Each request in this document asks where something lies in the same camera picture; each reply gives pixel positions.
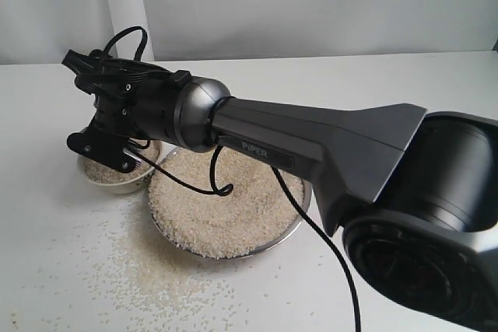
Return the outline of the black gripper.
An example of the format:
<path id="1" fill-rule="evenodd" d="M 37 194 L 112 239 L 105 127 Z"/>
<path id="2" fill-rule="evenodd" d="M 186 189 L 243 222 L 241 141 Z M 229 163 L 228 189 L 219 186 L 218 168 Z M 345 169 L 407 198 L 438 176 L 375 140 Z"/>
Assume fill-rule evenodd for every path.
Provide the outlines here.
<path id="1" fill-rule="evenodd" d="M 95 96 L 91 125 L 122 138 L 175 142 L 174 113 L 181 91 L 191 82 L 185 70 L 170 72 L 120 60 L 98 73 L 76 76 L 75 85 Z"/>

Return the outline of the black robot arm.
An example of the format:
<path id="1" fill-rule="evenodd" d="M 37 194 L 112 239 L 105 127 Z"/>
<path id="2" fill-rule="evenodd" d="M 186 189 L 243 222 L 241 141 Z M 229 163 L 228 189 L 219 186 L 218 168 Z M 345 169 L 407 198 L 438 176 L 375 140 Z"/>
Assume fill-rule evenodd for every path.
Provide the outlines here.
<path id="1" fill-rule="evenodd" d="M 330 110 L 241 100 L 215 79 L 102 51 L 65 59 L 96 97 L 74 152 L 129 172 L 134 139 L 218 145 L 311 183 L 321 235 L 390 300 L 497 329 L 497 123 L 412 104 Z"/>

